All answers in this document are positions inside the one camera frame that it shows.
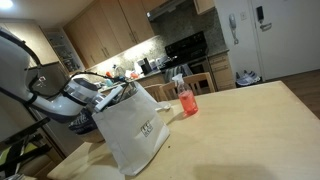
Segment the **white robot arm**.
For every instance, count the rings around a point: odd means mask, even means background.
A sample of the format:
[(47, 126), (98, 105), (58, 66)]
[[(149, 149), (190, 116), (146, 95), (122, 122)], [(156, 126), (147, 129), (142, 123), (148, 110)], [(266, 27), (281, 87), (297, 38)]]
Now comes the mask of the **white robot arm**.
[(123, 92), (123, 85), (115, 87), (103, 96), (95, 84), (82, 78), (82, 71), (68, 78), (54, 92), (45, 92), (49, 87), (44, 65), (26, 43), (10, 31), (0, 29), (0, 91), (22, 105), (37, 110), (59, 123), (68, 123), (77, 118), (87, 105), (101, 111)]

